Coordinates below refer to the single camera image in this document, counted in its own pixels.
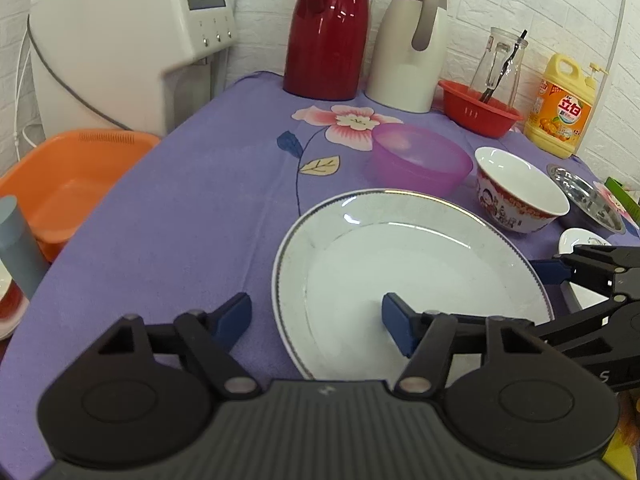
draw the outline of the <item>pink flower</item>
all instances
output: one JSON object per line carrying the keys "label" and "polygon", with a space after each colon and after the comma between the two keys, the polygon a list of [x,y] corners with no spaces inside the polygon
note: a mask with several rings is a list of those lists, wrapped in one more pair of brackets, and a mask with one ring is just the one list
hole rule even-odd
{"label": "pink flower", "polygon": [[371,131],[374,126],[402,123],[395,117],[374,113],[373,108],[347,105],[334,105],[330,112],[311,106],[298,110],[291,117],[313,126],[328,126],[324,134],[326,140],[361,152],[370,152],[372,149]]}

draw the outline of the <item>red thermos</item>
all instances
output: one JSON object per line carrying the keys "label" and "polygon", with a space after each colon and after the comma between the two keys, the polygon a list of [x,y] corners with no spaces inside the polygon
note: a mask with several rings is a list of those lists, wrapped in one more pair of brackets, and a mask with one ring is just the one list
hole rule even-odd
{"label": "red thermos", "polygon": [[284,89],[320,100],[353,99],[367,42],[369,0],[298,0]]}

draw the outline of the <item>yellow leaf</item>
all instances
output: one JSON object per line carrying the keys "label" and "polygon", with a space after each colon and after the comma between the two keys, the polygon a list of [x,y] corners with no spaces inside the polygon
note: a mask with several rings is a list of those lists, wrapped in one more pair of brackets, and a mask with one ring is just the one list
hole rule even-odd
{"label": "yellow leaf", "polygon": [[328,156],[316,158],[300,168],[300,173],[305,175],[327,176],[334,174],[340,168],[340,156]]}

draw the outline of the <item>blue leaf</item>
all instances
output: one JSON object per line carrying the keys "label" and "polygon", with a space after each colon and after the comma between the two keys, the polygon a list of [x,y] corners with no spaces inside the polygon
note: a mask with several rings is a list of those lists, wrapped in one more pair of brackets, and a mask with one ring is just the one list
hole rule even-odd
{"label": "blue leaf", "polygon": [[302,156],[302,144],[298,138],[289,131],[284,132],[278,137],[278,147],[285,152],[289,152],[295,158]]}

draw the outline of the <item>yellow object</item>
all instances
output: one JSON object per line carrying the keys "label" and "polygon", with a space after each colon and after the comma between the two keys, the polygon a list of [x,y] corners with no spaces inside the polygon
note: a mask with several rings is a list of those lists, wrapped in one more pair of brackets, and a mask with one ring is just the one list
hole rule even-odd
{"label": "yellow object", "polygon": [[618,430],[609,442],[609,447],[602,459],[625,480],[637,480],[636,462],[631,448],[622,442],[622,436]]}
{"label": "yellow object", "polygon": [[[560,70],[562,64],[571,72]],[[591,63],[590,76],[584,77],[580,65],[563,54],[553,54],[546,66],[538,96],[524,125],[524,133],[539,148],[560,158],[576,149],[580,135],[596,99],[596,72],[606,71]]]}

